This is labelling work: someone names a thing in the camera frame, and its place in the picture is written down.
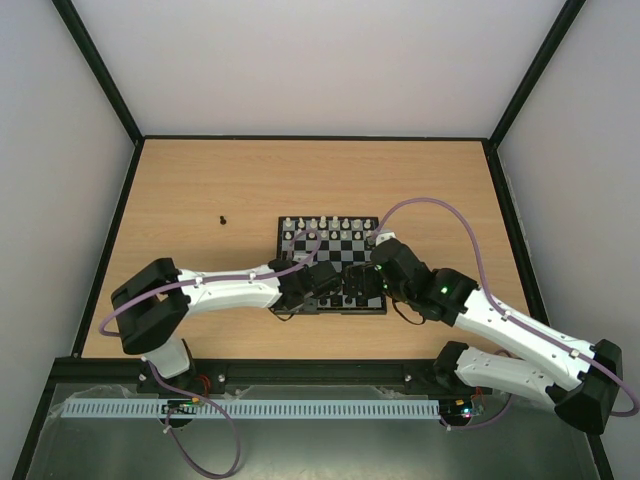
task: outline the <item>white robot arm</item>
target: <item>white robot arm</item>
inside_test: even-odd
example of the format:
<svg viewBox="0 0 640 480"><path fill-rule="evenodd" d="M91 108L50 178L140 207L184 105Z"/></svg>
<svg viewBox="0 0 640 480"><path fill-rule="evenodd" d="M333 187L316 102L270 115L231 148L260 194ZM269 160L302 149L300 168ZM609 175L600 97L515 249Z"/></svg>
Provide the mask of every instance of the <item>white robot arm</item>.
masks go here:
<svg viewBox="0 0 640 480"><path fill-rule="evenodd" d="M122 349L150 360L160 375L170 379L193 368L185 343L174 331L192 315L236 307L282 309L295 313L306 298L322 298L341 288L331 262L292 270L294 262L273 260L268 265L232 272L178 270L173 260L161 258L132 277L111 296L115 309L126 306L159 285L180 286L165 298L152 295L117 315Z"/></svg>
<svg viewBox="0 0 640 480"><path fill-rule="evenodd" d="M435 362L441 384L503 390L553 407L558 416L584 432L604 431L618 385L589 360L620 376L622 352L617 345L607 340L592 345L543 325L495 297L490 301L476 281L460 272L430 270L392 232L376 238L371 261L393 301L408 304L426 320L478 334L519 357L490 355L449 342Z"/></svg>

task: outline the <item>purple cable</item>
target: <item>purple cable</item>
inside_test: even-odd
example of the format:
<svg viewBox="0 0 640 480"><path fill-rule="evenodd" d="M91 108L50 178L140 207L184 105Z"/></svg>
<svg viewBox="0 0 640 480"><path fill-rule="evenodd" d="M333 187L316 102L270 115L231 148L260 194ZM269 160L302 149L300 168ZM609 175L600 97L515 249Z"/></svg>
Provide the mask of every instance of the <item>purple cable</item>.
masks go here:
<svg viewBox="0 0 640 480"><path fill-rule="evenodd" d="M441 418L440 419L440 423L442 425L444 425L445 427L447 427L447 430L456 430L456 431L458 431L458 430L476 430L478 428L488 427L490 425L494 425L494 424L498 423L498 421L507 414L507 412L509 411L509 409L513 405L513 402L514 402L515 399L516 399L515 395L509 395L509 400L507 400L507 403L504 404L504 407L502 407L502 410L500 410L497 413L496 416L490 418L486 422L476 423L474 425L464 425L464 426L460 426L460 427L455 427L455 426L449 425L444 418Z"/></svg>
<svg viewBox="0 0 640 480"><path fill-rule="evenodd" d="M480 274L480 283L482 284L482 288L484 289L484 294L486 295L487 300L491 304L491 306L493 306L493 308L495 308L496 311L500 313L500 315L504 316L505 310L500 305L498 305L498 303L494 300L493 295L491 294L491 290L489 289L489 281L487 280L484 264L482 262L482 255L480 254L480 245L478 244L478 239L476 238L475 233L473 233L471 225L469 224L467 219L464 218L462 214L455 207L453 207L452 205L449 205L447 202L443 202L442 200L438 200L437 198L430 198L430 197L411 198L409 200L400 202L394 207L392 207L391 210L389 210L386 213L386 215L382 218L382 221L378 225L378 228L376 228L372 233L373 238L376 238L378 236L384 224L387 223L387 220L389 219L389 217L393 215L396 212L396 210L404 207L405 205L409 205L412 203L435 203L436 205L440 205L441 207L444 207L447 210L449 210L458 218L458 220L460 220L465 230L467 231L469 238L471 239L471 244L473 245L473 251L476 256L476 264L478 265L478 273ZM542 338L543 340L546 340L547 342L551 343L552 345L555 345L556 347L560 348L566 353L571 353L573 351L571 347L568 347L564 345L562 342L560 342L559 340L556 340L555 338L550 337L549 335L536 330L535 328L527 325L525 322L518 319L517 317L514 317L513 315L507 315L506 317L509 321L513 322L520 328L523 328L529 333L532 333L533 335L539 338ZM614 374L611 370L606 368L600 362L594 360L593 358L587 357L583 353L579 353L578 358L587 362L589 365L595 367L596 369L600 370L603 374L605 374L607 377L609 377L629 396L629 398L631 399L631 402L633 402L633 407L631 407L630 410L626 412L611 412L612 416L632 417L633 415L636 415L640 411L640 399L638 399L638 397L633 392L633 390L631 390L631 387L627 383L625 383L620 377L618 377L616 374Z"/></svg>
<svg viewBox="0 0 640 480"><path fill-rule="evenodd" d="M308 233L314 233L318 240L316 242L316 246L314 247L314 249L311 251L311 253L309 255L307 255L305 257L304 260L302 260L300 263L297 263L293 267L290 267L290 268L287 268L285 270L282 270L281 272L263 273L261 275L256 275L255 279L256 280L267 280L269 278L282 277L284 275L288 275L289 273L297 272L298 270L301 270L306 264L312 262L313 259L316 256L316 254L318 253L318 250L320 250L320 245L322 244L322 240L320 240L320 234L318 233L317 230L315 230L313 228L309 228L307 230L302 230L301 232L298 232L291 239L291 242L289 242L289 249L291 249L291 247L293 247L293 244L295 243L295 241L298 238L300 238L301 236L306 235ZM204 277L202 279L202 282L203 283L212 283L212 282L224 282L224 281L229 281L229 280L248 280L248 279L249 279L249 277L247 277L246 275L215 275L215 276L210 276L210 277ZM109 322L111 322L118 315L120 315L121 313L129 310L131 307L139 304L140 302L144 302L145 300L147 300L149 298L155 297L159 293L168 292L169 290L175 290L177 288L182 288L182 287L191 287L191 286L193 286L195 284L196 284L196 281L194 279L182 280L180 282L174 282L174 283L169 283L167 285L162 285L161 287L154 288L153 290L149 290L148 292L145 292L145 293L143 293L141 295L138 295L137 297L132 298L128 302L126 302L126 303L122 304L121 306L119 306L118 308L116 308L109 315L107 315L100 322L100 325L98 326L98 331L102 335L104 335L106 337L119 337L120 334L118 332L109 332L108 330L106 330L106 327L109 324Z"/></svg>
<svg viewBox="0 0 640 480"><path fill-rule="evenodd" d="M293 239L291 239L291 241L289 242L289 252L293 250L294 243L298 238L300 238L303 235L309 234L309 233L315 234L315 236L317 238L317 242L316 242L316 246L313 248L311 253L309 255L307 255L304 258L304 260L302 260L301 262L297 263L296 265L294 265L294 266L292 266L290 268L287 268L285 270L282 270L280 272L272 272L272 273L265 273L265 274L261 274L261 275L256 275L255 279L256 280L267 280L269 278L282 277L284 275L288 275L289 273L293 273L293 272L296 272L298 270L301 270L302 268L304 268L304 266L306 264L311 263L313 261L313 259L315 258L316 254L318 253L318 250L320 250L320 246L322 245L322 240L320 239L320 234L319 234L319 232L317 230L315 230L313 228L309 228L307 230L302 230L302 231L298 232L293 237ZM223 281L229 281L229 280L248 280L248 279L249 279L249 277L247 277L246 275L216 275L216 276L204 277L202 279L202 283L223 282ZM195 279L183 280L183 281L180 281L180 282L174 282L174 283L169 283L167 285L162 285L161 287L154 288L153 290L150 290L150 291L145 292L145 293L143 293L141 295L138 295L137 297L132 298L128 302L126 302L126 303L122 304L120 307L116 308L109 315L107 315L107 317L105 317L100 322L100 326L98 327L98 330L100 331L100 333L102 335L107 336L107 337L120 337L120 334L118 332L109 332L109 331L105 330L107 325L109 324L109 322L111 320L113 320L114 318L116 318L118 315L120 315L121 313L127 311L128 309L130 309L134 305L139 304L140 302L143 302L143 301L145 301L145 300L147 300L149 298L155 297L159 293L168 292L170 290L175 290L177 288L182 288L182 287L190 287L190 286L193 286L195 284L196 284L196 280ZM166 388L167 390L170 390L172 392L179 393L181 395L186 395L186 396L188 396L190 398L195 397L195 398L198 398L199 400L201 400L201 401L203 401L205 403L208 403L213 408L215 408L218 412L220 412L222 414L222 416L224 416L225 419L227 419L227 421L231 424L231 428L233 429L233 434L234 434L235 441L236 441L236 457L235 457L235 460L233 462L233 465L225 473L218 474L218 473L209 472L209 471L203 469L202 467L200 467L197 463L195 463L191 459L191 457L189 456L187 451L184 449L184 447L182 446L182 444L178 440L178 437L173 432L173 430L171 429L170 424L169 424L169 421L171 420L171 414L175 411L175 409L169 410L169 412L167 413L167 416L165 418L165 421L164 421L165 427L168 429L167 431L169 432L169 434L171 435L173 440L176 442L176 445L178 445L178 448L180 449L180 453L182 454L182 457L187 462L187 464L189 464L189 466L191 468L193 468L196 472L198 472L200 475L202 475L203 477L206 477L206 478L221 479L221 478L229 478L232 475L234 475L236 473L236 468L238 467L238 463L240 461L240 454L242 452L242 445L240 444L240 435L238 434L238 429L236 428L235 424L233 423L233 419L229 416L229 414L220 405L218 405L217 403L215 403L211 399L203 397L201 395L198 395L198 394L196 394L194 392L188 392L186 390L181 390L179 388L172 387L171 385L167 384L166 382L164 382L162 380L162 377L158 373L158 370L156 369L155 365L153 365L151 362L148 362L148 363L149 363L149 367L151 368L151 372L153 373L153 376L156 379L156 382L158 382L158 385L160 385L163 388Z"/></svg>
<svg viewBox="0 0 640 480"><path fill-rule="evenodd" d="M200 465L198 465L196 462L193 461L193 459L189 456L187 451L184 449L184 447L180 443L180 440L178 440L178 437L174 433L173 429L171 428L171 424L169 423L169 421L171 420L171 414L175 411L175 409L169 410L169 412L167 413L167 416L164 419L165 431L168 432L169 435L171 435L173 440L176 442L176 445L178 445L178 448L180 449L180 453L182 454L182 457L184 458L185 462L187 462L191 468L193 468L196 472L198 472L200 475L202 475L205 478L220 479L220 478L229 478L232 475L234 475L236 473L236 468L238 468L238 464L240 463L240 455L242 454L242 445L240 444L240 433L238 432L236 425L233 423L233 419L229 416L227 411L224 408L222 408L220 405L218 405L216 402L211 400L210 398L203 397L202 395L198 395L197 393L187 392L186 390L181 390L179 388L172 387L162 379L162 376L158 373L158 370L156 369L156 366L153 363L149 361L147 361L147 363L149 364L149 367L151 368L151 373L153 373L153 377L156 379L156 382L158 382L158 385L172 392L179 393L180 395L185 395L190 398L195 397L204 403L208 403L209 405L211 405L213 408L215 408L218 412L222 414L222 416L229 422L229 425L231 425L231 429L233 430L233 436L236 441L236 457L233 460L233 465L231 465L231 468L229 468L229 470L227 470L225 473L209 472L208 470L205 470L204 468L202 468Z"/></svg>

